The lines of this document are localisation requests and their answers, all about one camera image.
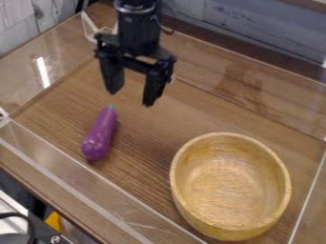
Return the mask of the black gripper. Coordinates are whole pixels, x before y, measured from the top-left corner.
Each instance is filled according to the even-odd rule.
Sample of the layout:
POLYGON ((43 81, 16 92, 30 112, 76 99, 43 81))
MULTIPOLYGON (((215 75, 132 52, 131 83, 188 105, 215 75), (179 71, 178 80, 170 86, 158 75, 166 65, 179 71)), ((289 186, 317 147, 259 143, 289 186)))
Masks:
POLYGON ((119 32, 95 35, 95 56, 106 90, 115 94, 123 88, 124 68, 148 72, 143 105, 151 107, 172 81, 175 55, 160 47, 160 33, 172 34, 160 24, 160 0, 115 0, 119 32))

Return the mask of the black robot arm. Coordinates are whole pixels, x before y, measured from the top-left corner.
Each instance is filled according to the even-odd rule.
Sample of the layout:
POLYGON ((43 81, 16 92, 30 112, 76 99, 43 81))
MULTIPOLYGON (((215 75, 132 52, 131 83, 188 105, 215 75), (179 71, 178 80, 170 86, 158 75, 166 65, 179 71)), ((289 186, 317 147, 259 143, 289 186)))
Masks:
POLYGON ((151 107, 172 82, 176 56, 160 46, 162 0, 115 0, 118 33, 95 34, 106 90, 115 94, 124 85, 124 70, 146 76, 143 105, 151 107))

